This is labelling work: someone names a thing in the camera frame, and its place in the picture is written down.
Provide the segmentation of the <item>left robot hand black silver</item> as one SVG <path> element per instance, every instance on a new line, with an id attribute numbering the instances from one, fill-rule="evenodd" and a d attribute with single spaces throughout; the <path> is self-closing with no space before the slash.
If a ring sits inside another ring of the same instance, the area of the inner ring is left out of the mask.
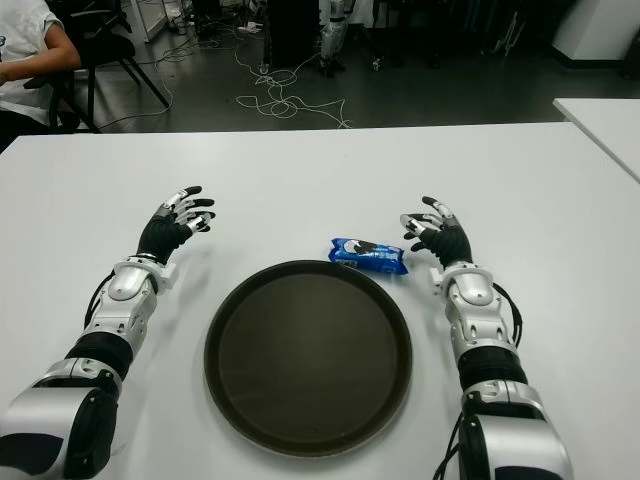
<path id="1" fill-rule="evenodd" d="M 209 231 L 215 201 L 201 198 L 201 192 L 201 186 L 191 186 L 166 199 L 144 227 L 136 255 L 166 265 L 172 253 L 192 236 Z"/>

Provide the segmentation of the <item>right robot hand black silver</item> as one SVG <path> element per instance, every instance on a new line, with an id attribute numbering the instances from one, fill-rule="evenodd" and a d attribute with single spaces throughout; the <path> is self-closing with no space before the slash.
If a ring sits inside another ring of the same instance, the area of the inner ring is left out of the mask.
<path id="1" fill-rule="evenodd" d="M 472 263 L 471 245 L 453 211 L 443 202 L 424 196 L 422 202 L 434 213 L 402 214 L 406 240 L 414 240 L 412 252 L 431 252 L 447 268 L 458 262 Z"/>

